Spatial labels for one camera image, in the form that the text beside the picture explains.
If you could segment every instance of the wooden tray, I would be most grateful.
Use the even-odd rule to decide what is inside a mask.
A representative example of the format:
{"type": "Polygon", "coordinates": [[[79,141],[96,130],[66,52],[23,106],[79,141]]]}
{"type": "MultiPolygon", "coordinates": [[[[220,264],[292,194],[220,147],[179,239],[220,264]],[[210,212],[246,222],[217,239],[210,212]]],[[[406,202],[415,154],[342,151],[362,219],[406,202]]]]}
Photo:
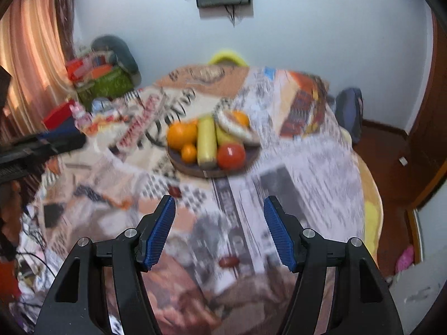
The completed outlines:
{"type": "Polygon", "coordinates": [[[258,158],[258,155],[261,152],[261,148],[245,146],[245,166],[239,170],[222,170],[218,167],[212,170],[202,170],[198,167],[197,163],[192,165],[185,164],[182,161],[182,158],[178,151],[168,148],[167,152],[173,166],[186,175],[195,176],[198,178],[222,178],[225,176],[241,173],[249,168],[258,158]]]}

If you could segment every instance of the silver screw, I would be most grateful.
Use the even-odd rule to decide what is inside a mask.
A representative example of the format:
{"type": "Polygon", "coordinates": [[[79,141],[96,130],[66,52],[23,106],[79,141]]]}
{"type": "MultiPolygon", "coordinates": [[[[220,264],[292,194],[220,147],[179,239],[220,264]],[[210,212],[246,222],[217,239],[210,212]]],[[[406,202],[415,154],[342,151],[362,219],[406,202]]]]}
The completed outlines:
{"type": "Polygon", "coordinates": [[[309,229],[309,228],[303,230],[303,234],[307,238],[313,238],[315,236],[315,232],[312,229],[309,229]]]}
{"type": "Polygon", "coordinates": [[[124,235],[125,235],[126,237],[128,237],[128,238],[135,237],[136,234],[137,234],[137,230],[134,229],[134,228],[129,228],[128,230],[126,230],[126,231],[124,232],[124,235]]]}
{"type": "Polygon", "coordinates": [[[81,239],[78,240],[78,246],[84,247],[87,245],[88,242],[89,242],[89,239],[87,237],[82,237],[81,239]]]}
{"type": "Polygon", "coordinates": [[[351,244],[354,247],[361,247],[362,243],[363,243],[362,240],[359,239],[359,238],[354,237],[354,238],[351,239],[351,244]]]}

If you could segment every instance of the brown floor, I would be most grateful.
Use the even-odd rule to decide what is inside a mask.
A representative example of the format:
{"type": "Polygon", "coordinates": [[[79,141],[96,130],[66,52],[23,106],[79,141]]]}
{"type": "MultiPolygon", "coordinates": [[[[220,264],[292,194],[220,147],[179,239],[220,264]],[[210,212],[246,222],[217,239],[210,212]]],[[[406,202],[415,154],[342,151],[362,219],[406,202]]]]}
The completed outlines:
{"type": "Polygon", "coordinates": [[[429,178],[423,168],[411,162],[406,140],[396,133],[364,126],[354,150],[368,165],[382,197],[384,225],[377,257],[382,275],[392,276],[397,259],[411,243],[405,207],[429,178]],[[405,167],[399,162],[401,156],[410,162],[405,167]]]}

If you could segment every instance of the bedspread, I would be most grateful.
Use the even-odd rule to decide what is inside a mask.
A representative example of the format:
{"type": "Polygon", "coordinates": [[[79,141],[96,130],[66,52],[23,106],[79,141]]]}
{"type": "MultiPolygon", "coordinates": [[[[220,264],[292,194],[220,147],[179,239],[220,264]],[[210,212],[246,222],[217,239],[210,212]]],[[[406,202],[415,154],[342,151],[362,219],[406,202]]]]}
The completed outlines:
{"type": "MultiPolygon", "coordinates": [[[[60,176],[34,202],[52,267],[79,237],[105,240],[135,227],[177,186],[182,197],[160,261],[142,274],[162,332],[276,333],[296,275],[280,264],[263,219],[265,197],[276,195],[303,227],[325,238],[363,239],[374,257],[381,232],[374,180],[327,106],[325,84],[271,68],[187,66],[126,95],[122,103],[135,106],[133,123],[106,128],[83,150],[61,156],[60,176]],[[166,155],[167,126],[219,108],[249,115],[261,137],[259,159],[240,175],[216,180],[176,171],[166,155]],[[142,122],[144,134],[132,134],[142,122]],[[221,268],[227,255],[240,264],[221,268]]],[[[333,285],[328,269],[316,333],[326,329],[333,285]]],[[[118,317],[109,268],[106,288],[118,317]]]]}

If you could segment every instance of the blue patch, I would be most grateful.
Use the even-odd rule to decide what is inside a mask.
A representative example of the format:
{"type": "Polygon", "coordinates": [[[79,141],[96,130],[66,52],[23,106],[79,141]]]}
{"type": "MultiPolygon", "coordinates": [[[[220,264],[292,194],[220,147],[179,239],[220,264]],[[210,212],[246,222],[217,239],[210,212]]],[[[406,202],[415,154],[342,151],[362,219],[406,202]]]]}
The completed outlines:
{"type": "Polygon", "coordinates": [[[275,80],[276,69],[265,67],[264,75],[269,78],[271,81],[275,80]]]}

